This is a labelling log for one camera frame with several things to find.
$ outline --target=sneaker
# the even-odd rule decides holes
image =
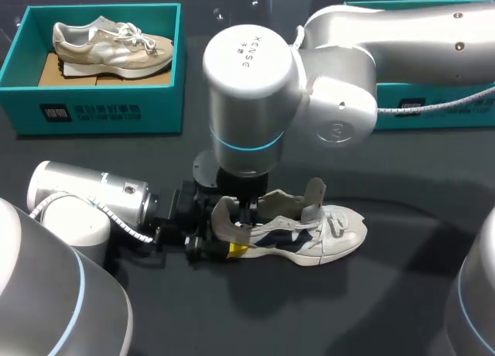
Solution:
[[[147,35],[132,23],[99,17],[86,26],[53,26],[53,47],[66,77],[118,75],[148,77],[166,69],[173,55],[172,40]]]
[[[364,218],[349,208],[322,206],[325,189],[325,183],[315,178],[303,197],[281,190],[267,193],[259,200],[258,220],[268,221],[254,227],[238,223],[238,202],[222,197],[211,216],[213,233],[235,244],[230,256],[275,254],[305,266],[335,261],[363,243],[367,228]]]

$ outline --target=teal display box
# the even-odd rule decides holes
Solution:
[[[174,42],[168,85],[38,87],[56,22],[104,16]],[[0,70],[0,105],[19,135],[180,133],[186,44],[180,4],[29,6]]]
[[[389,2],[346,2],[372,9],[399,10],[429,6],[493,2],[493,0],[402,0]],[[475,87],[437,87],[415,84],[378,84],[381,108],[402,108],[454,101],[478,93],[493,84]],[[495,127],[495,94],[471,104],[412,115],[379,115],[376,129]]]

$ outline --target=shoe upper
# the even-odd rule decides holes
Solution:
[[[238,202],[232,197],[222,197],[213,209],[213,232],[220,240],[239,245],[277,248],[315,257],[336,255],[360,245],[367,234],[364,218],[346,207],[320,207],[319,197],[311,196],[318,195],[319,191],[308,193],[311,186],[310,182],[304,197],[280,190],[262,197],[258,216],[273,219],[254,227],[234,223],[231,217],[238,209]]]
[[[136,70],[169,62],[172,40],[141,33],[130,23],[99,17],[89,25],[53,27],[53,47],[66,63],[104,64]]]

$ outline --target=yellow tag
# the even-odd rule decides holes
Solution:
[[[246,245],[239,245],[231,242],[229,247],[229,254],[227,255],[227,258],[241,257],[247,251],[248,248],[249,247]]]

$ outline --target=robotic arm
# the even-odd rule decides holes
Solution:
[[[490,3],[401,11],[334,5],[298,28],[293,46],[261,26],[225,29],[203,58],[220,167],[239,178],[269,172],[303,111],[301,134],[315,145],[359,142],[377,120],[377,82],[493,82],[494,20]]]

